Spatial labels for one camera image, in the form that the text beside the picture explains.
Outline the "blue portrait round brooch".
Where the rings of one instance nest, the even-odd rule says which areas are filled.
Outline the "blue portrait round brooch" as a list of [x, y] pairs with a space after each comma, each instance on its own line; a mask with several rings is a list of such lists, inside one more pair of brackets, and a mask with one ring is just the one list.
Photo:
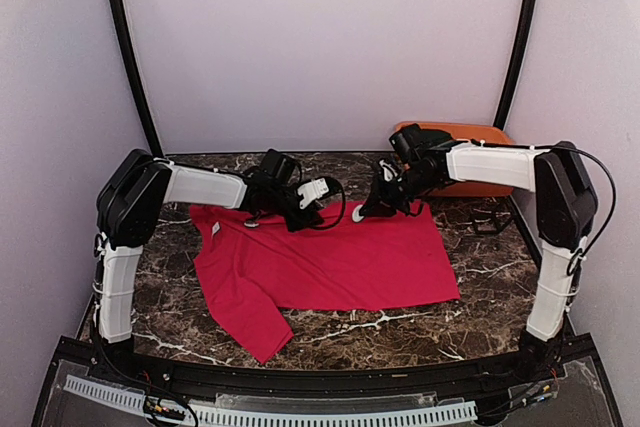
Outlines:
[[363, 204], [360, 204], [354, 208], [351, 215], [353, 222], [360, 223], [365, 219], [365, 216], [363, 215], [363, 208], [364, 208]]

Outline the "red t-shirt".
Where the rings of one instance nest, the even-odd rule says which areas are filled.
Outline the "red t-shirt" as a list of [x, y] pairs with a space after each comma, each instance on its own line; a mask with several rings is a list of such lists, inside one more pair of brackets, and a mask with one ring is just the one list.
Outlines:
[[244, 212], [193, 205], [194, 260], [211, 317], [259, 363], [293, 337], [284, 309], [378, 311], [457, 300], [456, 276], [429, 210], [355, 223], [356, 205], [322, 213], [336, 227], [291, 233], [283, 218], [248, 228]]

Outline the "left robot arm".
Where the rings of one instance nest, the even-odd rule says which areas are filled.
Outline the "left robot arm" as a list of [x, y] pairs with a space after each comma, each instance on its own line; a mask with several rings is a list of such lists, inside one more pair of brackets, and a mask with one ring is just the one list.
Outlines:
[[103, 368], [120, 383], [134, 382], [141, 374], [140, 359], [117, 343], [132, 336], [138, 264], [169, 205], [244, 212], [251, 225], [276, 216], [291, 232], [322, 231], [339, 223], [321, 214], [323, 201], [333, 197], [339, 199], [337, 216], [342, 218], [342, 184], [330, 176], [305, 177], [297, 159], [274, 149], [243, 171], [192, 166], [132, 150], [96, 200], [93, 328], [102, 342], [113, 344], [103, 352]]

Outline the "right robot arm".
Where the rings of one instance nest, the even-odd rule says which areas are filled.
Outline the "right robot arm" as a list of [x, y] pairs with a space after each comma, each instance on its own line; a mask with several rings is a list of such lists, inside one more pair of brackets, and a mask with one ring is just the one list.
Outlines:
[[568, 141], [551, 145], [515, 145], [479, 137], [456, 137], [438, 128], [411, 123], [389, 138], [396, 158], [374, 167], [370, 192], [352, 213], [355, 222], [417, 215], [413, 203], [437, 190], [459, 184], [487, 184], [533, 195], [541, 247], [541, 266], [526, 338], [549, 342], [561, 331], [578, 291], [586, 256], [609, 227], [610, 209], [600, 227], [596, 189], [585, 166], [591, 153]]

